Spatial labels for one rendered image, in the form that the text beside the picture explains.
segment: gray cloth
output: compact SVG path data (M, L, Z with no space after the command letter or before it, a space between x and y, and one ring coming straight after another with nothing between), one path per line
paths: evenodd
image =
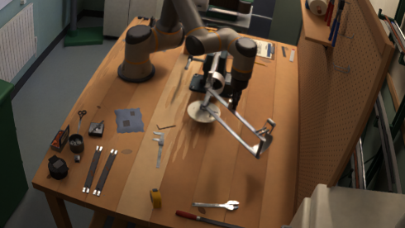
M117 133L144 132L144 122L139 108L117 109Z

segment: radiator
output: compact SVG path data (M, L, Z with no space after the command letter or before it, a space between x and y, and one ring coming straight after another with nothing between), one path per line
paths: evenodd
M0 79L10 82L36 53L33 3L0 28Z

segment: yellow tape measure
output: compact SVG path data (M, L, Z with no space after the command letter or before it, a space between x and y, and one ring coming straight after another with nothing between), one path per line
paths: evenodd
M152 201L153 208L162 207L162 197L158 189L154 188L150 190L150 200Z

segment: pegboard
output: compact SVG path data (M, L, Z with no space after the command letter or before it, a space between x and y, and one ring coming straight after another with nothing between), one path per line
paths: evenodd
M295 210L319 183L329 187L337 183L387 74L393 45L385 34L381 36L380 28L370 28L381 23L373 18L377 15L368 1L347 1L350 4L342 13L340 33L354 36L338 36L335 48L305 40L302 30L298 42L300 145ZM333 64L350 66L350 72L337 71Z

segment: pliers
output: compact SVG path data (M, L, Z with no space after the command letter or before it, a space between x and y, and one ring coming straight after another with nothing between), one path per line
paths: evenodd
M336 38L339 33L339 27L341 26L341 12L343 11L343 8L345 7L345 0L339 0L339 5L337 6L337 13L335 20L333 21L333 25L331 28L331 34L329 35L329 41L332 40L332 47L335 47L336 43Z
M326 14L325 14L325 21L327 21L327 26L331 25L331 19L332 19L334 7L335 7L335 0L329 1L329 4L327 4L327 10L326 10Z

